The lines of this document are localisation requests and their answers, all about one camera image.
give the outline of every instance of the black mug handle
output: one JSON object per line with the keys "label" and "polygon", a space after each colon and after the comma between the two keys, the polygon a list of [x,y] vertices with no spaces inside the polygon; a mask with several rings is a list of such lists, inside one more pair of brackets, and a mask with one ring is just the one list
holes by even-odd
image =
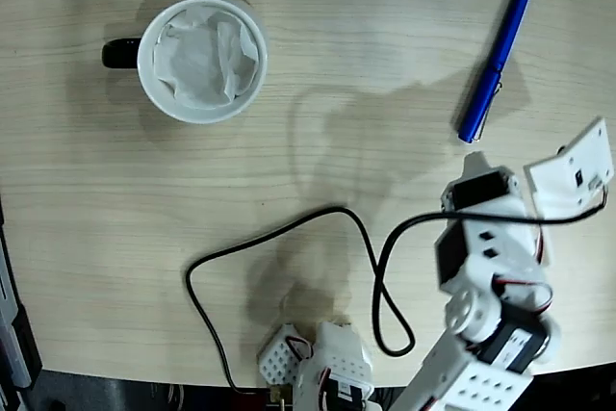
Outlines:
{"label": "black mug handle", "polygon": [[103,45],[102,60],[112,69],[137,69],[137,52],[141,39],[116,39]]}

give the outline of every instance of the blue pen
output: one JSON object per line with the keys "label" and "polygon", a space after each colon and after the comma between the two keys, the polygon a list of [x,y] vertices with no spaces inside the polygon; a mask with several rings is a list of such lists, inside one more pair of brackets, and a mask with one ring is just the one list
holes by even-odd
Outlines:
{"label": "blue pen", "polygon": [[520,29],[526,4],[528,4],[528,0],[511,0],[490,59],[481,74],[469,109],[458,130],[458,138],[466,143],[472,143],[481,137],[490,104],[500,88],[502,69],[507,63],[513,40],[518,34],[518,29]]}

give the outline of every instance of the white mug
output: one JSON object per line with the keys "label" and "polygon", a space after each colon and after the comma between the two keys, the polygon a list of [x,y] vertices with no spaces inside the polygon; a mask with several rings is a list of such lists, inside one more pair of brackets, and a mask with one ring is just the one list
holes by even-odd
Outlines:
{"label": "white mug", "polygon": [[[248,90],[227,104],[202,109],[178,104],[169,86],[154,73],[154,47],[163,28],[174,16],[195,4],[220,8],[237,16],[252,33],[259,52],[259,66]],[[211,124],[237,115],[257,97],[268,69],[268,37],[258,15],[242,0],[183,0],[160,12],[141,39],[107,42],[103,46],[102,60],[109,68],[136,68],[145,94],[166,115],[193,124]]]}

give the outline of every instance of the wooden table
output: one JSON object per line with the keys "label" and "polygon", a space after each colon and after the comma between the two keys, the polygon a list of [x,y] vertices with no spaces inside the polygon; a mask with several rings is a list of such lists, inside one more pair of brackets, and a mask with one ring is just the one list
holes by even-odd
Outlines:
{"label": "wooden table", "polygon": [[[137,36],[177,0],[0,0],[0,191],[20,294],[46,368],[223,384],[182,285],[195,257],[328,203],[348,204],[380,248],[402,219],[440,206],[476,149],[522,174],[595,115],[616,138],[614,0],[531,0],[480,144],[451,131],[507,0],[247,0],[270,35],[257,101],[214,126],[158,112],[102,44]],[[555,234],[553,314],[542,371],[616,360],[616,209]],[[378,385],[406,384],[443,330],[433,243],[400,242],[390,291],[418,338],[377,351],[372,273],[349,220],[324,218],[195,275],[236,381],[282,321],[350,320]],[[385,335],[404,341],[384,309]]]}

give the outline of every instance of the dark floor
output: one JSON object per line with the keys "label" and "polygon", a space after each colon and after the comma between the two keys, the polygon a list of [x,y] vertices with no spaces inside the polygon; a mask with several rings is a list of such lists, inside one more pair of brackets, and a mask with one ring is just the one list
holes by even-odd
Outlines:
{"label": "dark floor", "polygon": [[[373,399],[387,410],[401,390],[378,389]],[[267,406],[267,394],[263,391],[256,397],[243,398],[225,388],[180,389],[166,384],[48,371],[40,374],[27,399],[31,411],[49,411],[55,400],[65,405],[65,411],[178,411],[180,401],[185,411],[280,409]],[[616,364],[536,376],[512,408],[514,411],[546,409],[616,410]]]}

